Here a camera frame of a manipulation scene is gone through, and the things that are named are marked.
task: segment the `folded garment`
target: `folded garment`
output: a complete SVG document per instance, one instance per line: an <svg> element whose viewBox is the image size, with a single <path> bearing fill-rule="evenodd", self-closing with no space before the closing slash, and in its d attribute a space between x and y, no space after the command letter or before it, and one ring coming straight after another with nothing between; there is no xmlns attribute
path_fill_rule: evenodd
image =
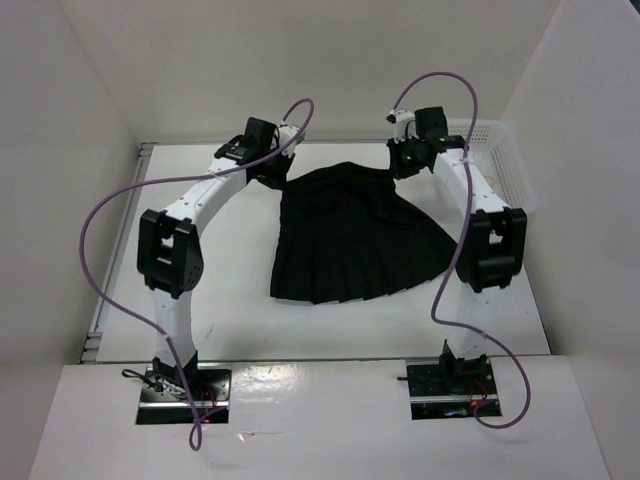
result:
<svg viewBox="0 0 640 480"><path fill-rule="evenodd" d="M367 300L444 272L455 242L395 189L389 170L351 162L287 182L271 296Z"/></svg>

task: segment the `white floor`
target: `white floor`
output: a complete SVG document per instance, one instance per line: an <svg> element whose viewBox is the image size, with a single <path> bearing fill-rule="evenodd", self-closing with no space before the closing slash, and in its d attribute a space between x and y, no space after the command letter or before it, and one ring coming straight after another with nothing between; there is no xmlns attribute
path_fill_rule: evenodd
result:
<svg viewBox="0 0 640 480"><path fill-rule="evenodd" d="M156 146L146 179L203 173L217 147ZM383 144L303 144L289 178L341 161L386 168ZM135 220L123 239L109 291L120 302L152 315L142 276L136 270L137 221L147 208L162 209L187 184L143 189ZM439 197L428 171L399 182L399 193L436 219L454 238L461 216ZM205 275L193 296L193 336L201 360L303 360L406 358L438 355L451 331L429 320L439 279L412 290L367 302L311 306L269 297L269 280L279 230L280 193L257 182L236 195L202 234ZM457 318L463 287L457 279L445 294L440 314ZM549 347L526 272L505 290L493 325L517 354L548 354ZM99 318L103 338L99 362L149 361L155 334L105 306ZM490 347L490 353L503 354Z"/></svg>
<svg viewBox="0 0 640 480"><path fill-rule="evenodd" d="M256 478L606 480L568 359L525 357L533 401L506 431L473 419L412 421L400 360L236 364L230 423L136 426L140 385L126 365L66 367L31 480ZM505 417L522 407L513 363L493 360Z"/></svg>

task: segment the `white wall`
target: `white wall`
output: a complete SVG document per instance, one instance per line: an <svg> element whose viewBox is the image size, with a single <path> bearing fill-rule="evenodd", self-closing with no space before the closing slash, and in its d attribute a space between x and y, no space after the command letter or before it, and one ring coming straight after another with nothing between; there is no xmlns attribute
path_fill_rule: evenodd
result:
<svg viewBox="0 0 640 480"><path fill-rule="evenodd" d="M614 479L637 478L640 15L563 0L503 116L539 197L527 272Z"/></svg>
<svg viewBox="0 0 640 480"><path fill-rule="evenodd" d="M77 259L83 216L131 179L137 148L56 2L2 2L0 65L0 477L20 480L96 303ZM121 211L89 242L100 278Z"/></svg>
<svg viewBox="0 0 640 480"><path fill-rule="evenodd" d="M507 104L558 0L61 0L139 140L227 139L311 96L309 138L384 138L402 87L450 69ZM431 80L410 105L469 116Z"/></svg>

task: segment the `white plastic basket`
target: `white plastic basket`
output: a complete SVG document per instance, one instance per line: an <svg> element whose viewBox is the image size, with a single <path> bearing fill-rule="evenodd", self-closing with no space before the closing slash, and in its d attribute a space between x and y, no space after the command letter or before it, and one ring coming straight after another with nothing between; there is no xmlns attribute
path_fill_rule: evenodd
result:
<svg viewBox="0 0 640 480"><path fill-rule="evenodd" d="M470 120L449 120L449 134L466 138ZM471 152L487 182L511 207L526 213L537 200L511 129L502 122L478 120L471 137Z"/></svg>

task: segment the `table surface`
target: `table surface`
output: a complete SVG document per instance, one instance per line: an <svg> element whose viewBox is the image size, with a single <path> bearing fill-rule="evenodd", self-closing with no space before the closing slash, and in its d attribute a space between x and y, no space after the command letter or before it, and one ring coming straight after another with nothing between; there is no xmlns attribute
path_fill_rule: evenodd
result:
<svg viewBox="0 0 640 480"><path fill-rule="evenodd" d="M145 179L203 173L216 145L155 146ZM386 168L384 144L303 144L289 178L319 167L352 161ZM439 197L425 172L398 182L398 193L432 216L454 238L462 216ZM147 208L162 209L188 184L146 187L125 232L108 291L121 303L152 317L149 291L136 270L137 219ZM369 301L311 306L269 296L279 230L280 192L252 182L233 197L202 233L205 275L193 294L194 341L201 360L375 359L436 356L451 329L435 325L429 309L440 277L413 289ZM439 313L455 319L463 286L452 279ZM504 291L487 328L517 354L548 354L549 347L529 286L520 273ZM98 362L149 361L155 332L105 305ZM490 345L491 354L503 352Z"/></svg>
<svg viewBox="0 0 640 480"><path fill-rule="evenodd" d="M129 365L68 366L30 478L608 479L568 359L522 362L531 409L504 431L412 421L401 360L234 364L229 424L205 426L198 453L188 425L134 424L140 384L120 376ZM497 423L520 411L524 387L511 360L493 367Z"/></svg>

